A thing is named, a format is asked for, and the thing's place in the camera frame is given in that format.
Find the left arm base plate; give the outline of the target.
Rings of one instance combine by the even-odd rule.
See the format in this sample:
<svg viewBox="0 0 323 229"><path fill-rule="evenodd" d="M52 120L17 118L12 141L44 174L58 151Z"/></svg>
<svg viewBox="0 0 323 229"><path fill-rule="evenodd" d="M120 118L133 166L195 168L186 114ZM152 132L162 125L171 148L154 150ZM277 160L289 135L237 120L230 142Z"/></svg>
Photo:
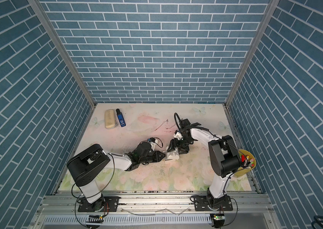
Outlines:
<svg viewBox="0 0 323 229"><path fill-rule="evenodd" d="M116 196L102 196L94 203L89 203L86 198L80 198L77 200L77 204L79 204L78 212L116 212L119 204L119 199L120 197Z"/></svg>

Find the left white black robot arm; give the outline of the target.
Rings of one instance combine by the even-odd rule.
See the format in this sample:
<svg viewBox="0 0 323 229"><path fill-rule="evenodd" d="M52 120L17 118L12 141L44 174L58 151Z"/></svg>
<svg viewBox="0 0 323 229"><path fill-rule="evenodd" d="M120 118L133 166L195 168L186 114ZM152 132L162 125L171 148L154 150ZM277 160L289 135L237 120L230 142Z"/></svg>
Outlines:
<svg viewBox="0 0 323 229"><path fill-rule="evenodd" d="M155 146L154 142L143 141L133 151L120 156L94 144L69 159L66 166L86 201L93 204L102 198L103 190L99 189L96 177L103 169L133 171L141 164L161 162L166 155L155 150Z"/></svg>

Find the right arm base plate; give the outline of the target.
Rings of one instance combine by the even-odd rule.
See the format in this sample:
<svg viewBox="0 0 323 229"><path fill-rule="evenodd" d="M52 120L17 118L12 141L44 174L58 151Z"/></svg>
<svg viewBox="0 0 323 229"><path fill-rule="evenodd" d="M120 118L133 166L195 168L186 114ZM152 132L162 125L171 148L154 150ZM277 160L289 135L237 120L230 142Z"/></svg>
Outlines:
<svg viewBox="0 0 323 229"><path fill-rule="evenodd" d="M190 201L194 205L195 211L232 211L233 205L230 196L225 195L221 198L213 198L211 195L190 196Z"/></svg>

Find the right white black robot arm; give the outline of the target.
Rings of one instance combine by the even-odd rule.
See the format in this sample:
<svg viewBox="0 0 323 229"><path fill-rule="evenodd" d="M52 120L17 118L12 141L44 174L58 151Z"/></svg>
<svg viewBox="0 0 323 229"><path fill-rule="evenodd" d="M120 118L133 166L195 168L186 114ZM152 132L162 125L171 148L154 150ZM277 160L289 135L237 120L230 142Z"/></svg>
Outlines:
<svg viewBox="0 0 323 229"><path fill-rule="evenodd" d="M187 154L190 145L199 142L208 147L211 167L215 173L213 182L208 188L212 199L226 196L226 188L231 176L242 166L241 156L231 136L220 136L212 133L200 123L191 123L188 119L180 119L174 114L177 130L170 141L167 152Z"/></svg>

